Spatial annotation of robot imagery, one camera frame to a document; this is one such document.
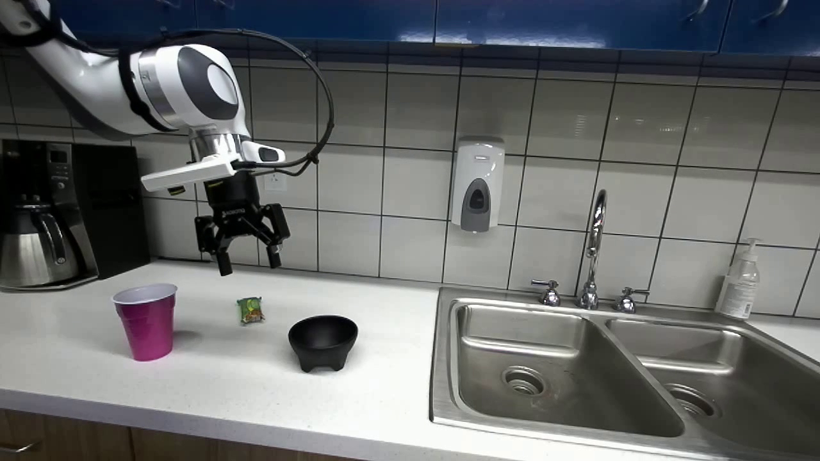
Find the stainless steel sink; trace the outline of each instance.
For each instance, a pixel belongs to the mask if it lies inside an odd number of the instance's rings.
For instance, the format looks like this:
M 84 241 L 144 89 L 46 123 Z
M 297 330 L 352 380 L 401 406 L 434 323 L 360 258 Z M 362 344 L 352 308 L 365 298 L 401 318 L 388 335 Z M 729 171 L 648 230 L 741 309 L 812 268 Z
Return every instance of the stainless steel sink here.
M 693 459 L 820 459 L 820 367 L 747 323 L 443 290 L 434 422 Z

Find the white tile wall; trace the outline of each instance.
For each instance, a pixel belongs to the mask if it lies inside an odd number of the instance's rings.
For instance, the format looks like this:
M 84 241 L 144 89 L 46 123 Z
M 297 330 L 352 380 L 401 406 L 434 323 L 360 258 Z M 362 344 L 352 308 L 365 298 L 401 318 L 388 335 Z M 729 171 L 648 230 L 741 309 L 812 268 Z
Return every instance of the white tile wall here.
M 558 280 L 571 295 L 591 198 L 608 190 L 602 295 L 630 283 L 652 301 L 711 308 L 732 248 L 761 239 L 759 309 L 820 318 L 820 85 L 808 63 L 784 82 L 784 61 L 744 58 L 420 49 L 334 61 L 343 57 L 320 57 L 338 104 L 320 163 L 260 178 L 262 199 L 288 208 L 288 268 L 495 290 Z M 308 150 L 325 117 L 316 80 L 270 57 L 238 63 L 255 135 L 293 159 Z M 15 53 L 0 70 L 3 135 L 97 141 L 34 63 Z M 507 144 L 489 234 L 448 226 L 460 135 Z M 167 135 L 137 148 L 146 171 L 190 159 Z M 151 250 L 202 258 L 198 212 L 211 212 L 202 190 L 146 198 Z M 231 253 L 267 267 L 248 239 Z

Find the white countertop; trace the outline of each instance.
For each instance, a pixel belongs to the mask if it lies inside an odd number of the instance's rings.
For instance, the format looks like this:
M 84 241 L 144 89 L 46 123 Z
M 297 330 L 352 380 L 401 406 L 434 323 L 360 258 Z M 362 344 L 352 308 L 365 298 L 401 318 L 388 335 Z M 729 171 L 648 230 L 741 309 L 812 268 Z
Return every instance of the white countertop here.
M 114 291 L 173 281 L 178 345 L 132 360 Z M 267 319 L 238 324 L 237 299 L 260 295 Z M 0 295 L 0 406 L 352 459 L 652 459 L 492 435 L 429 420 L 434 286 L 149 264 L 70 291 Z M 303 374 L 288 330 L 348 314 L 360 341 L 338 374 Z M 820 323 L 753 319 L 820 358 Z

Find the coffee maker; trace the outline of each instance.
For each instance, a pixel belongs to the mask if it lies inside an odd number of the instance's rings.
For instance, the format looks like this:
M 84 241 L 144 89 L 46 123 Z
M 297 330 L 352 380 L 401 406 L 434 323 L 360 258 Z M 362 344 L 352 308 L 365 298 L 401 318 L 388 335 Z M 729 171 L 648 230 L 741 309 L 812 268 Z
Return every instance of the coffee maker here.
M 132 146 L 3 141 L 0 290 L 66 290 L 146 260 Z

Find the pink cup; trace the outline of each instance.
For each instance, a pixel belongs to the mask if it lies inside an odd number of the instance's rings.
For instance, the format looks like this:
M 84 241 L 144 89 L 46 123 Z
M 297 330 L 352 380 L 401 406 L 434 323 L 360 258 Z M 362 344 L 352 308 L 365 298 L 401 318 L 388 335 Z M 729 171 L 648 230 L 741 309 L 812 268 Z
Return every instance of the pink cup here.
M 174 283 L 144 283 L 114 295 L 137 360 L 153 360 L 174 347 L 174 295 Z

